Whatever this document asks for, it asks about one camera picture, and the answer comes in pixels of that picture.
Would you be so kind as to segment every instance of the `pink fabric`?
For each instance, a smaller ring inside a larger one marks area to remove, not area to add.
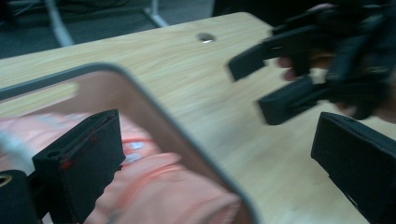
[[[0,170],[33,172],[26,162],[89,114],[45,114],[0,119]],[[120,116],[126,160],[85,223],[230,223],[239,207],[236,195],[161,153],[151,136]]]

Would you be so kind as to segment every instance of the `orange fabric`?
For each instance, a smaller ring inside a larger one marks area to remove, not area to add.
[[[25,168],[33,155],[88,116],[0,119],[0,170]],[[233,220],[239,207],[236,195],[186,170],[178,164],[177,154],[161,153],[151,136],[126,117],[120,116],[120,126],[126,160],[85,223],[223,224]]]

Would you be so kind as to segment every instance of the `floor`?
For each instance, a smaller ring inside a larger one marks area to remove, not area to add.
[[[211,16],[213,2],[160,0],[159,12],[170,25],[196,21]],[[58,1],[62,19],[76,44],[158,28],[142,11],[142,7],[148,5],[149,0]],[[24,9],[13,6],[14,13]],[[15,24],[0,21],[0,59],[60,47],[42,2],[15,19]]]

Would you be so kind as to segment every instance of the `wood grain surface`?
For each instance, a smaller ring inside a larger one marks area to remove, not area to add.
[[[216,41],[204,44],[200,33]],[[268,126],[255,101],[286,84],[283,70],[270,61],[250,77],[232,81],[226,63],[268,35],[269,26],[246,13],[123,35],[1,60],[0,88],[85,63],[115,63],[130,71],[247,193],[263,223],[367,223],[310,158],[319,113],[336,112],[332,105]],[[8,106],[49,97],[43,93]],[[363,123],[396,139],[393,124]]]

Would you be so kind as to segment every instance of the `plastic container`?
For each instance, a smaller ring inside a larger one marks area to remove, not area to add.
[[[0,90],[0,106],[24,95],[64,85],[74,88],[73,94],[51,104],[20,113],[38,114],[97,113],[117,108],[120,113],[146,129],[164,152],[176,152],[188,169],[204,175],[240,196],[242,206],[234,223],[259,223],[258,217],[235,183],[166,115],[166,113],[122,68],[107,63],[90,63],[41,77]]]

